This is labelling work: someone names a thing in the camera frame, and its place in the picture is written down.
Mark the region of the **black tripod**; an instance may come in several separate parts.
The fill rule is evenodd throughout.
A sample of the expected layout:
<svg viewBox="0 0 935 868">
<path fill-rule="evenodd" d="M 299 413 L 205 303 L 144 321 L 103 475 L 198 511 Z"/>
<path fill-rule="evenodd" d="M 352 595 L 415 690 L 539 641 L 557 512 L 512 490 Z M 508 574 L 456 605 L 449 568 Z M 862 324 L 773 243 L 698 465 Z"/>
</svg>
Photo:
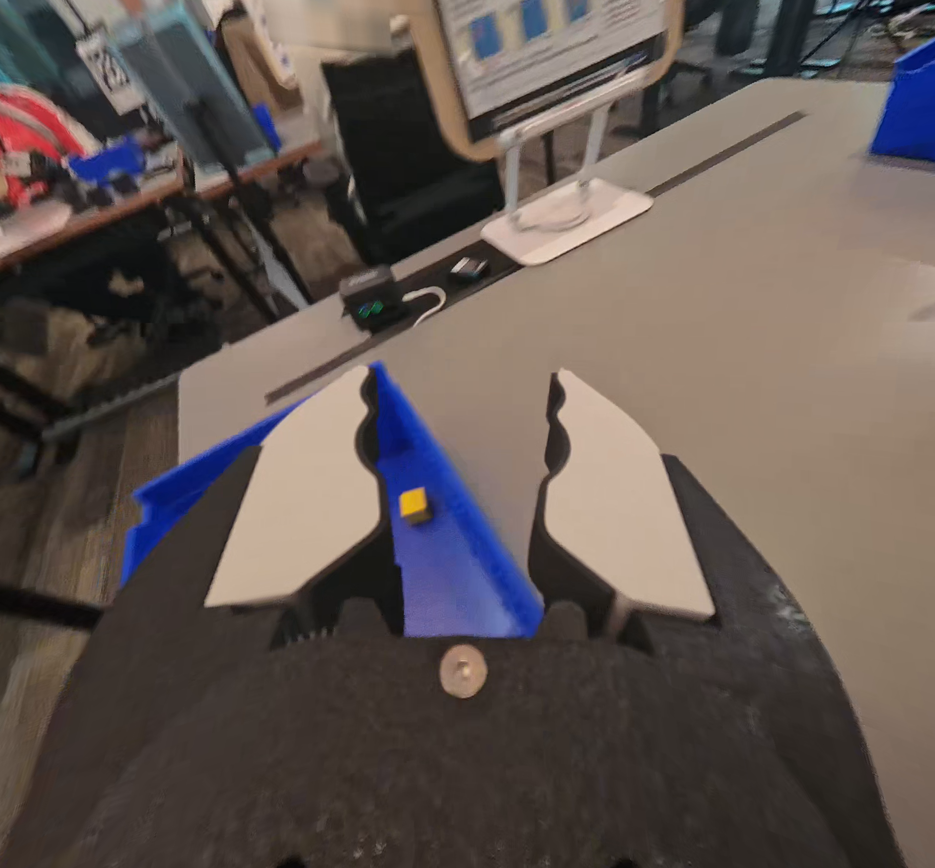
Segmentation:
<svg viewBox="0 0 935 868">
<path fill-rule="evenodd" d="M 315 300 L 292 255 L 273 228 L 272 206 L 263 188 L 243 176 L 242 170 L 248 165 L 251 151 L 255 147 L 265 149 L 263 140 L 256 138 L 259 128 L 248 128 L 250 118 L 237 114 L 233 131 L 229 131 L 214 100 L 204 94 L 187 101 L 185 110 L 197 134 L 203 137 L 212 157 L 227 176 L 230 191 L 221 194 L 226 202 L 221 207 L 221 217 L 235 237 L 239 235 L 238 226 L 249 234 L 270 289 L 296 311 L 307 309 Z"/>
</svg>

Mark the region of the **red white object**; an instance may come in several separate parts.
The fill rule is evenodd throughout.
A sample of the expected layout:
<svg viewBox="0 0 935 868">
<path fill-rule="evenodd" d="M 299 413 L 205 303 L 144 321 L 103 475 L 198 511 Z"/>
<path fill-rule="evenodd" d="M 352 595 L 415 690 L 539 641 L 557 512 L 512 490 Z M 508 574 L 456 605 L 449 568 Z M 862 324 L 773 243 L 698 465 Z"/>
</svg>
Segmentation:
<svg viewBox="0 0 935 868">
<path fill-rule="evenodd" d="M 1 85 L 1 209 L 6 216 L 54 196 L 66 161 L 99 152 L 100 142 L 41 92 Z"/>
</svg>

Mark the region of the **blue plastic bin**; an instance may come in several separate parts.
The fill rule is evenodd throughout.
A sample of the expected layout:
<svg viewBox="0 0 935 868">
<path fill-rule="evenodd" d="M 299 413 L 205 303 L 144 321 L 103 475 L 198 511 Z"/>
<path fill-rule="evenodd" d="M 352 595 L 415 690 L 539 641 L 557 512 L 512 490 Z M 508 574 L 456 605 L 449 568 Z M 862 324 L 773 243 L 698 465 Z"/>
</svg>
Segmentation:
<svg viewBox="0 0 935 868">
<path fill-rule="evenodd" d="M 934 39 L 896 61 L 870 153 L 934 162 Z"/>
</svg>

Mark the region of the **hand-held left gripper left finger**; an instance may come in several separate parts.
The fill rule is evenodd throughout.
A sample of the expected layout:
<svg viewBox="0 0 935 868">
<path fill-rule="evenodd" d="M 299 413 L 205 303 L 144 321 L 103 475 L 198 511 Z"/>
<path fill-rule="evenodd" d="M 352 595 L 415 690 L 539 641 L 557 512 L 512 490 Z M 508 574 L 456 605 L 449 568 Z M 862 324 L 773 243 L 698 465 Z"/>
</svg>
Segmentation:
<svg viewBox="0 0 935 868">
<path fill-rule="evenodd" d="M 386 521 L 379 386 L 359 365 L 294 407 L 260 444 L 204 605 L 282 604 Z"/>
</svg>

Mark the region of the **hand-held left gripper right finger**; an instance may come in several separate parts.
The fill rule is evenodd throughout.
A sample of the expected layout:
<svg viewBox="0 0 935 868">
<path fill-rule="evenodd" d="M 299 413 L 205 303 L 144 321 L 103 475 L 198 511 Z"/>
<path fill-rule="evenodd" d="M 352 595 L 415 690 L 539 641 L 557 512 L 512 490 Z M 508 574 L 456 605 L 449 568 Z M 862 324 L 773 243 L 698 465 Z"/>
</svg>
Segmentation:
<svg viewBox="0 0 935 868">
<path fill-rule="evenodd" d="M 552 374 L 542 480 L 542 598 L 592 637 L 636 613 L 706 623 L 714 599 L 662 452 L 641 424 L 568 369 Z"/>
</svg>

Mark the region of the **black office chair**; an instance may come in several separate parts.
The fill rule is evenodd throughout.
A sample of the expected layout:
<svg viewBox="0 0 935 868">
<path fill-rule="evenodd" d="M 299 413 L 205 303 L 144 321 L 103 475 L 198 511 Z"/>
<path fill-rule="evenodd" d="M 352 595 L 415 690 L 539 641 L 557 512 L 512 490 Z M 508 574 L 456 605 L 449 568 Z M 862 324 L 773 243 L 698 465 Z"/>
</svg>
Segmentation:
<svg viewBox="0 0 935 868">
<path fill-rule="evenodd" d="M 415 51 L 321 65 L 341 168 L 323 192 L 366 266 L 393 265 L 503 209 L 496 161 L 445 141 Z"/>
</svg>

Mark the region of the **wood-framed instruction board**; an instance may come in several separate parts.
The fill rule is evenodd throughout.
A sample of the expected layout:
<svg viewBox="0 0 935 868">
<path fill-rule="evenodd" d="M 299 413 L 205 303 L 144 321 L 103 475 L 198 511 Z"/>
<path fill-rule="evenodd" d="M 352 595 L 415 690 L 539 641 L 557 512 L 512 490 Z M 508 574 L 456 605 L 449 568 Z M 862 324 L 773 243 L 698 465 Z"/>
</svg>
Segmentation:
<svg viewBox="0 0 935 868">
<path fill-rule="evenodd" d="M 399 0 L 442 137 L 489 161 L 659 82 L 684 0 Z"/>
</svg>

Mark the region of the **blue plastic object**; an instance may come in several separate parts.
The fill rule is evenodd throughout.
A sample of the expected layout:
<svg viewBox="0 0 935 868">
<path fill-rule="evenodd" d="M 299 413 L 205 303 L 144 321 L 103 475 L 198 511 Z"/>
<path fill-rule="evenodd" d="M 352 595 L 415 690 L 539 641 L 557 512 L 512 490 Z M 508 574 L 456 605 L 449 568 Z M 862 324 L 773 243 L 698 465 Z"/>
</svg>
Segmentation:
<svg viewBox="0 0 935 868">
<path fill-rule="evenodd" d="M 443 446 L 380 362 L 378 467 L 392 507 L 393 544 L 401 568 L 405 634 L 520 638 L 535 633 L 542 601 L 501 543 L 485 511 Z M 263 441 L 299 400 L 164 472 L 134 491 L 140 520 L 126 534 L 120 586 L 240 452 Z M 425 487 L 433 516 L 410 526 L 398 497 Z"/>
</svg>

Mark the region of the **black charger case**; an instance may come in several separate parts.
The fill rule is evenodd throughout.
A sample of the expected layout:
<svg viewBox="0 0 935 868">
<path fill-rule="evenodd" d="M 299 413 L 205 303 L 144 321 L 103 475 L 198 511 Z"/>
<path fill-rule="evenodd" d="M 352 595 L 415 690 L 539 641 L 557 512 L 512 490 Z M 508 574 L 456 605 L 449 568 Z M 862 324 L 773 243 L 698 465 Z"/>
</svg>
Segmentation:
<svg viewBox="0 0 935 868">
<path fill-rule="evenodd" d="M 398 324 L 409 315 L 390 265 L 372 266 L 343 278 L 337 293 L 343 313 L 359 330 L 369 334 Z"/>
</svg>

